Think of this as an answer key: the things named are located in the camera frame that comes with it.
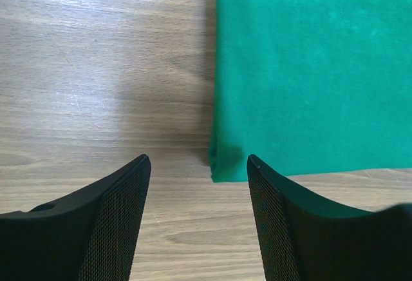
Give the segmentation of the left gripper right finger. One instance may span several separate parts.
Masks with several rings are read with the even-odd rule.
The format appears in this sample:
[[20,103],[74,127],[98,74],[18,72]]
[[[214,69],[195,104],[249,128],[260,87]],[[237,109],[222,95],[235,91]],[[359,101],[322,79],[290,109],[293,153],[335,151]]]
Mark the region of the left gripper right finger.
[[410,280],[411,205],[377,212],[340,204],[259,157],[248,186],[267,280]]

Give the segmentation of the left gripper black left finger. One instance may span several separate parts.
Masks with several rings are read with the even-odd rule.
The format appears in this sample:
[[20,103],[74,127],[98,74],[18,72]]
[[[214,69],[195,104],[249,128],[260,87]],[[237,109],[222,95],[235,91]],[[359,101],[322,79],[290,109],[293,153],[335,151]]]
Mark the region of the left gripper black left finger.
[[150,175],[143,154],[59,199],[1,214],[1,280],[129,280]]

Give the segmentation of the green t-shirt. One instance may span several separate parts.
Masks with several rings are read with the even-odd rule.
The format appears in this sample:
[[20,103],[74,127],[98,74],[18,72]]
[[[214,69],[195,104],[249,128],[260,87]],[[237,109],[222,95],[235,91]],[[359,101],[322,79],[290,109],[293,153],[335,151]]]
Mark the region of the green t-shirt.
[[411,167],[411,0],[216,0],[214,182]]

